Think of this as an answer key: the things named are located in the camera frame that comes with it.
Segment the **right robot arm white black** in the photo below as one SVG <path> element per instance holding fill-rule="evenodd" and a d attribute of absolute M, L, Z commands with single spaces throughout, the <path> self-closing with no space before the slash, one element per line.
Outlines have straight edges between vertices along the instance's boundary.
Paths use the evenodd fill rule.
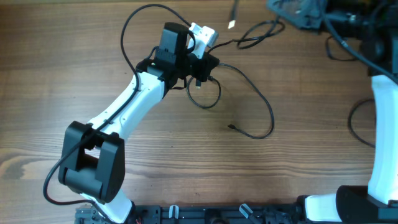
<path fill-rule="evenodd" d="M 351 61 L 368 68 L 374 105 L 374 163 L 366 185 L 342 185 L 299 198 L 307 223 L 397 222 L 397 2 L 269 1 L 302 30 L 326 32 Z"/>

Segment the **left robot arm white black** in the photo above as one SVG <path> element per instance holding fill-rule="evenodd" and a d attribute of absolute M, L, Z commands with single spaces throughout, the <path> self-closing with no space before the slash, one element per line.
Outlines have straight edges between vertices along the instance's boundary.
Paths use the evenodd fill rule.
<path fill-rule="evenodd" d="M 134 204 L 121 190 L 125 142 L 143 117 L 161 102 L 178 80 L 207 81 L 219 60 L 206 52 L 218 33 L 193 23 L 167 22 L 160 44 L 134 68 L 136 76 L 101 114 L 65 132 L 58 180 L 94 206 L 98 221 L 124 223 Z"/>

